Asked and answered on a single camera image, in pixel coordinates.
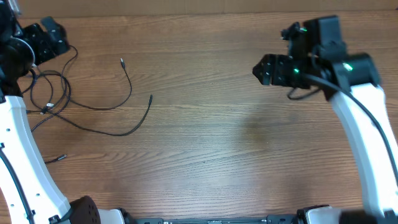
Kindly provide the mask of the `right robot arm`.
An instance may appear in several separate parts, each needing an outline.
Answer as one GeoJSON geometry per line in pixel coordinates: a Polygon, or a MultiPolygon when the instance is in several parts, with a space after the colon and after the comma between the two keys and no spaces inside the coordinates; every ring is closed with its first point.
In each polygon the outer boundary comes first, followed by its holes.
{"type": "Polygon", "coordinates": [[[281,32],[285,55],[266,54],[253,67],[263,85],[323,92],[342,123],[356,161],[363,207],[301,208],[291,223],[396,223],[397,141],[386,95],[369,54],[349,54],[337,16],[293,23],[281,32]]]}

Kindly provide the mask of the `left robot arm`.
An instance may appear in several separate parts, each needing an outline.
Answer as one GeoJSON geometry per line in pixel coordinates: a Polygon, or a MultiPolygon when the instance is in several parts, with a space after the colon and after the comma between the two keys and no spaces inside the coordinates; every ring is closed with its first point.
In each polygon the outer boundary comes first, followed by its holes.
{"type": "Polygon", "coordinates": [[[89,196],[69,202],[50,176],[27,119],[18,79],[69,51],[52,17],[22,28],[15,1],[1,1],[1,190],[13,223],[135,223],[124,209],[98,209],[89,196]]]}

